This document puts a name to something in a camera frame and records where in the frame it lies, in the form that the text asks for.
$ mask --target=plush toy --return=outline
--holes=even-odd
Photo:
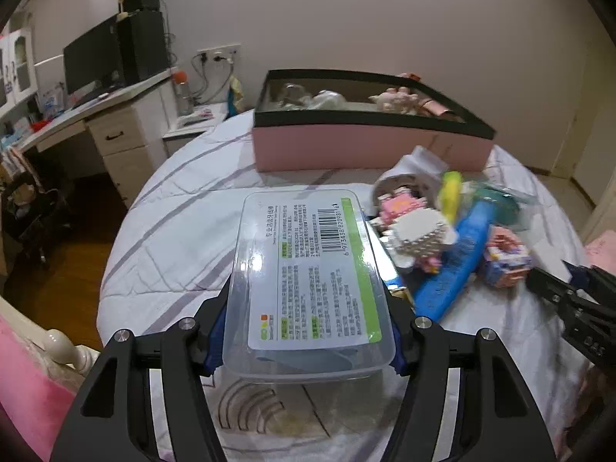
[[[380,95],[371,95],[369,99],[383,112],[414,114],[419,97],[417,94],[411,94],[407,87],[400,87],[398,90],[387,89]]]

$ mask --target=pink storage box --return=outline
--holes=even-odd
[[[342,94],[352,109],[280,110],[285,84]],[[376,110],[368,97],[408,87],[455,113],[461,121]],[[494,146],[495,131],[464,107],[408,78],[375,73],[282,69],[267,74],[254,115],[257,169],[278,172],[341,168],[390,168],[418,144],[454,170],[480,172]]]

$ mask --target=clear box lid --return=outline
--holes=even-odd
[[[356,195],[249,195],[231,274],[224,364],[253,382],[328,381],[374,373],[394,353]]]

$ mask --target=wooden floor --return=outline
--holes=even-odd
[[[49,267],[19,257],[5,288],[17,310],[74,344],[101,350],[96,330],[100,282],[126,207],[108,176],[76,183],[73,229],[47,251]]]

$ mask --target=barcode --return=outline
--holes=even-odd
[[[324,252],[340,252],[343,244],[340,239],[342,221],[338,221],[334,209],[318,210],[318,230],[321,240],[321,248]]]

